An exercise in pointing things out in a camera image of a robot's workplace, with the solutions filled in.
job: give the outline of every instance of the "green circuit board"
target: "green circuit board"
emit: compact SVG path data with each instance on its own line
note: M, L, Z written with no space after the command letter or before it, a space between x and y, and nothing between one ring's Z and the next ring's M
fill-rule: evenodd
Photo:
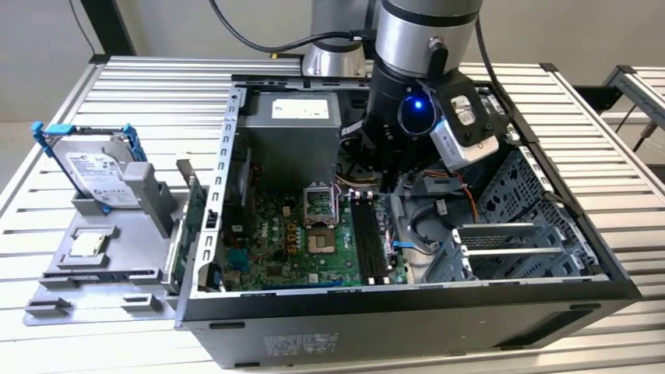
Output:
M322 202L315 205L322 209ZM223 285L233 291L361 285L347 199L339 198L333 229L306 229L302 209L302 198L265 197L257 202L249 238L239 241L241 254L231 256L241 262L246 256L247 266L239 269L227 261L223 275Z

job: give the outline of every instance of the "aluminum slat table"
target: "aluminum slat table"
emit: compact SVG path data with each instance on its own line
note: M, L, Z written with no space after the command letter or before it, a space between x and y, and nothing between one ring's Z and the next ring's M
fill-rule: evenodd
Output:
M171 189L183 189L174 166L178 152L190 154L201 182L209 181L230 75L297 75L298 63L289 59L113 58L87 66L51 122L130 123L157 179ZM538 351L275 370L665 372L665 186L557 72L546 72L539 65L513 64L497 64L495 70L644 301ZM471 79L487 80L481 64L465 64L462 71ZM71 194L66 178L35 146L0 195L2 372L219 372L195 338L174 331L170 320L22 326L21 308L73 216Z

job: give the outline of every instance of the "black cable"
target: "black cable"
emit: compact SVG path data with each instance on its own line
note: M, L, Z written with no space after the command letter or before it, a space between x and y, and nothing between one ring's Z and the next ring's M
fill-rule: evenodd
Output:
M73 9L71 0L67 0L67 1L69 1L69 8L71 9L73 19L75 20L75 24L78 25L78 29L81 30L81 35L85 38L86 45L90 46L90 51L91 51L91 54L94 55L95 54L94 47L91 46L90 40L86 38L85 31L82 31L81 21L78 21L78 16L75 14L75 10Z
M636 150L639 149L639 147L642 146L642 143L643 143L643 140L646 138L639 138L639 140L636 141L636 144L634 144L634 148L632 148L632 152L636 152Z
M627 113L624 114L624 117L623 119L620 120L619 122L619 125L616 126L615 130L614 130L614 133L619 133L619 130L620 130L620 126L623 126L624 124L624 121L627 121L627 117L632 114L632 110L636 108L636 105L632 105L632 107L630 108L630 110L627 111Z
M223 17L223 14L219 11L219 7L217 6L217 3L214 0L209 0L209 5L211 6L211 10L214 10L214 14L217 15L217 18L219 19L221 24L226 28L226 30L230 32L230 34L238 39L242 44L245 44L249 48L255 49L259 52L265 53L275 53L275 52L283 52L290 49L295 49L297 47L302 47L303 45L313 43L314 41L321 41L323 39L331 39L334 37L339 37L343 39L351 39L353 35L350 32L339 32L339 31L331 31L327 33L311 35L310 37L306 37L303 39L299 39L298 41L294 41L293 43L287 43L285 45L281 45L279 47L265 47L262 45L258 45L246 39L239 32L235 31L233 26L230 26L229 21L226 20L226 17Z
M485 46L485 38L482 35L482 27L479 26L479 15L475 19L475 38L478 39L479 56L482 57L482 63L485 65L485 69L487 70L489 80L491 80L494 90L497 90L499 99L507 107L507 118L511 121L515 117L517 112L515 103L511 102L511 98L510 96L507 96L507 92L503 90L501 82L498 82L497 73L494 72L494 68L491 67L491 62L489 61L487 48Z
M353 168L355 167L355 165L357 165L357 163L353 161L351 166L349 166L349 169L346 170L346 175L349 177L351 176Z

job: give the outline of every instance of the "wire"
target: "wire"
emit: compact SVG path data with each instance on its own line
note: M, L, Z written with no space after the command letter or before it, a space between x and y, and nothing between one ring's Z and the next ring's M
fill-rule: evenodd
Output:
M642 143L643 143L643 140L646 138L639 138L639 140L636 141L636 144L634 144L634 148L632 148L632 152L636 152L636 150L639 149L639 147L642 146Z
M349 187L370 187L373 185L378 185L378 181L375 178L363 178L363 179L355 179L355 178L347 178L346 176L342 176L341 174L334 174L337 177L338 181L347 185Z
M517 112L515 103L511 102L511 98L507 96L507 92L503 90L502 84L498 82L497 73L494 72L494 68L491 67L491 62L489 61L487 48L485 46L485 38L482 35L482 27L479 26L479 15L475 19L475 38L478 39L479 56L482 57L482 63L485 65L485 69L487 70L489 80L491 80L491 85L497 90L502 103L507 107L507 118L511 121L515 117Z
M351 172L353 172L353 168L355 167L357 163L353 161L351 165L349 166L349 170L346 171L346 175L350 177L351 176Z
M632 111L634 109L636 108L636 105L632 105L632 107L630 108L630 110L627 111L627 113L624 114L624 117L623 119L620 120L619 122L619 125L616 126L615 130L614 130L614 133L619 133L619 130L620 130L620 127L623 126L624 124L624 121L627 121L627 117L632 114Z
M73 9L71 0L67 0L67 1L69 1L69 8L71 9L73 19L75 20L75 24L78 25L78 29L81 30L81 35L85 38L86 45L90 46L90 51L91 51L91 54L94 55L95 54L94 47L91 46L90 40L86 38L85 31L82 31L81 21L78 21L78 16L75 14L75 10Z
M353 34L350 32L339 32L339 31L333 31L317 35L311 35L310 37L306 37L303 39L299 39L298 41L294 41L293 43L287 43L285 45L281 45L278 47L265 47L262 45L258 45L246 39L239 32L235 31L233 26L230 26L229 21L226 20L226 17L223 17L223 14L219 11L219 7L217 6L217 3L214 0L209 0L209 5L211 6L211 10L214 11L214 14L217 15L217 18L219 19L221 24L226 28L226 30L230 32L230 34L238 39L242 44L245 44L249 48L255 49L259 52L265 53L274 53L274 52L283 52L290 49L295 49L297 47L302 47L303 45L313 43L314 41L321 41L323 39L333 39L334 37L342 38L342 39L351 39Z
M466 188L466 186L462 187L462 191L465 192L466 197L469 198L470 211L471 211L471 213L474 215L474 224L477 224L478 223L478 209L475 208L474 197L470 195L470 191Z

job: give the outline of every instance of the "metal frame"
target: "metal frame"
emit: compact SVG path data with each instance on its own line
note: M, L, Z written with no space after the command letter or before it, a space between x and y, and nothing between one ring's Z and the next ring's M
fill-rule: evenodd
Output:
M538 65L494 64L494 67L498 79L523 113L533 133L538 136L546 157L553 161L563 182L587 213L589 224L594 224L601 232L601 240L611 247L648 300L631 305L573 336L537 351L489 352L465 357L449 357L454 352L442 351L437 353L438 356L430 358L395 358L381 362L315 365L307 368L307 372L365 372L370 369L399 368L415 372L417 367L426 371L433 370L431 366L435 366L434 370L454 372L566 372L585 369L598 369L602 372L610 370L616 373L662 372L665 366L658 363L662 362L665 349L665 221L660 211L665 205L656 195L662 184L656 184L660 186L656 189L648 186L643 173L634 167L635 162L626 157L626 154L631 154L630 151L624 146L618 147L618 139L606 134L610 130L604 122L593 119L587 114L581 101L565 89L558 78L549 76ZM209 184L209 171L206 166L201 165L209 164L209 160L214 162L214 144L223 120L230 74L258 72L269 75L297 75L299 62L297 59L114 57L101 68L101 73L89 85L86 83L90 72L86 71L82 77L85 90L74 90L73 97L63 105L66 112L58 113L61 116L66 115L67 120L55 118L54 122L73 122L75 125L118 125L130 122L137 127L141 138L147 140L143 141L143 146L150 160L165 160L169 163L170 159L175 160L174 155L165 154L173 152L174 146L197 152L193 155L193 166L201 183ZM461 69L471 79L487 80L482 64L462 64ZM73 105L78 95L82 95L82 99L78 105ZM3 280L6 277L18 277L19 273L25 274L23 277L33 277L27 269L7 268L11 266L9 264L13 264L11 254L21 256L21 264L30 263L29 260L37 263L43 254L53 252L54 248L50 247L57 246L61 232L58 230L62 229L58 222L67 220L69 210L62 209L67 204L58 203L62 194L45 191L43 186L38 184L43 181L41 177L47 175L41 174L42 172L53 174L53 165L37 163L38 155L39 152L34 148L19 172L15 173L11 187L3 192L5 201L0 199L3 203L0 204L3 209L0 217L0 264L10 270L9 273L0 274ZM159 167L159 164L163 163L155 163L157 173L167 179L170 171L163 166ZM170 183L175 185L175 180L181 180L179 175L171 180L174 182ZM45 205L39 207L38 212L30 212L35 203ZM54 232L33 235L35 229ZM45 240L53 235L55 239L47 244ZM39 246L38 252L31 249L35 245ZM11 279L2 284L10 286ZM25 296L29 297L31 292L33 289L27 287ZM2 306L11 306L11 303L5 302ZM18 300L15 308L19 307L22 304ZM9 312L0 311L0 314L3 316ZM2 331L9 333L11 340L30 339L46 334L45 330L39 332L38 327L27 330L11 329L11 324L19 323L18 320L3 320L9 323L9 329ZM107 324L86 326L83 334L87 335L90 330L105 329L103 326ZM117 329L134 332L138 329L151 331L153 326L151 323L131 322L107 328L111 328L113 332L117 332ZM202 323L199 328L206 329L207 326ZM58 331L53 333L57 335L47 333L49 336L81 334L67 326ZM197 335L202 330L194 330L193 333ZM134 336L143 335L127 335L127 346L138 349L139 344L139 349L143 349L143 340L135 340ZM190 356L186 355L186 350L181 349L190 347L189 334L177 333L167 341L167 346L159 348L159 356L167 355L169 360L173 360L167 361L169 363L189 362ZM91 337L62 340L58 344L62 360L73 361L79 344L94 344L93 342L97 341ZM154 347L162 347L157 341L153 344ZM99 357L94 367L89 369L101 365L137 365L133 355L130 363L123 360L119 354ZM197 370L199 366L195 365L181 363L178 367L191 367ZM79 369L85 370L86 367L81 362Z
M113 56L135 56L115 0L81 0L81 5L103 53Z

